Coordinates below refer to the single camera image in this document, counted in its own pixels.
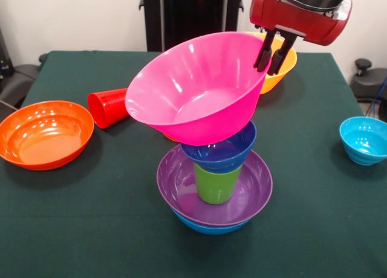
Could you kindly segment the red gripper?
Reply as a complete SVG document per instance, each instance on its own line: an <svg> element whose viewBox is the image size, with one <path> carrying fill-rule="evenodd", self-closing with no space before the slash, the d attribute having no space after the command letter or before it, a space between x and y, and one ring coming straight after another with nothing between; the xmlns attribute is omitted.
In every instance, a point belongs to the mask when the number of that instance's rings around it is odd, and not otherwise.
<svg viewBox="0 0 387 278"><path fill-rule="evenodd" d="M327 46L345 28L352 6L351 0L252 0L250 22L267 30L254 68L263 72L272 57L268 75L282 76L289 72L298 60L293 48L296 38L275 37L276 31Z"/></svg>

